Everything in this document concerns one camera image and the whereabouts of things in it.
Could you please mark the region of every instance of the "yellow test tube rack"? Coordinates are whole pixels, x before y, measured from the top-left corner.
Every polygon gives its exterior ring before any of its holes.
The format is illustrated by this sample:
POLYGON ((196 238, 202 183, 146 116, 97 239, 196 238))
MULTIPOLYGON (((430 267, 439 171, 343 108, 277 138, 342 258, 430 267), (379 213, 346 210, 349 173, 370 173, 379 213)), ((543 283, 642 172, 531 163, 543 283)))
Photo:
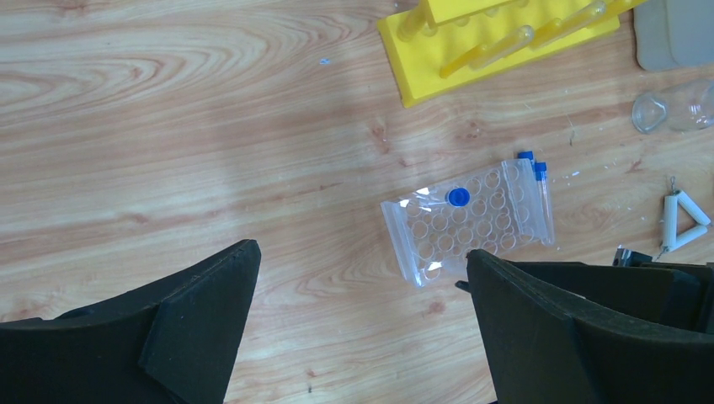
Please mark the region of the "yellow test tube rack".
POLYGON ((420 0, 377 22, 405 107, 620 28, 647 0, 420 0))

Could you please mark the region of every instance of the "translucent plastic box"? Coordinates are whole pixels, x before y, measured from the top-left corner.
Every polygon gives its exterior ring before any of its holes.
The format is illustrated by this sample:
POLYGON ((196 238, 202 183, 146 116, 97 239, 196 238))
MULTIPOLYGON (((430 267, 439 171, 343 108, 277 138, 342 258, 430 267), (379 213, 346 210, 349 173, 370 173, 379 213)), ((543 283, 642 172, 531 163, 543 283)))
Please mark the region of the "translucent plastic box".
POLYGON ((547 237, 528 159, 507 160, 381 203, 404 278, 418 287, 442 271, 466 276, 466 254, 502 256, 547 237))

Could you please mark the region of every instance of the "wooden table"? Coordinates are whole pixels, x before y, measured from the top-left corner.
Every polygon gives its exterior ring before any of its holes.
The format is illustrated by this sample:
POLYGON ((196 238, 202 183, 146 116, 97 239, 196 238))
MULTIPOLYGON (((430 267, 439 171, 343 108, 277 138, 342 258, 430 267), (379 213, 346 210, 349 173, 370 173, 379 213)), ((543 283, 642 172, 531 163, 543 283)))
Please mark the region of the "wooden table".
MULTIPOLYGON (((607 39, 404 109, 375 30, 394 11, 0 4, 0 319, 52 318, 255 238, 227 401, 490 402, 470 297, 402 278, 382 200, 532 149, 559 241, 517 258, 656 253, 671 176, 714 213, 714 130, 643 136, 629 116, 643 90, 714 68, 644 72, 627 15, 607 39)), ((714 260, 710 243, 665 259, 714 260)))

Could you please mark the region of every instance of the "blue cap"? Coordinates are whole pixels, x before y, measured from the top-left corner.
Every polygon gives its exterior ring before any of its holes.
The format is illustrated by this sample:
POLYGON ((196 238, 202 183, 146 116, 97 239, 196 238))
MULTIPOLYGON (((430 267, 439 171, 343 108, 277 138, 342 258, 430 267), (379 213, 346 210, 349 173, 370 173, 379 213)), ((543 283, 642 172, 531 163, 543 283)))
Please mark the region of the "blue cap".
POLYGON ((456 207, 466 206, 470 199, 471 194, 465 188, 452 189, 446 194, 446 200, 456 207))
POLYGON ((522 152, 518 153, 518 158, 527 158, 527 159, 529 159, 529 160, 532 161, 532 160, 534 160, 536 157, 533 156, 533 152, 532 152, 532 151, 522 151, 522 152))
POLYGON ((537 162, 535 164, 535 179, 542 181, 548 178, 548 165, 546 162, 537 162))

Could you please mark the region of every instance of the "clear glass jar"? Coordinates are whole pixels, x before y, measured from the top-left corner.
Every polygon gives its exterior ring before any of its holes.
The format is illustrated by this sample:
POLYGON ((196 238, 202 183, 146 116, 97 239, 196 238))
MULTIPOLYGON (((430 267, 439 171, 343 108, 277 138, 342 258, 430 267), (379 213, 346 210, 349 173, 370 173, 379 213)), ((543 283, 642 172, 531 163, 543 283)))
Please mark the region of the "clear glass jar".
POLYGON ((642 133, 664 125, 687 132, 714 124, 714 81, 704 78, 637 97, 632 123, 642 133))

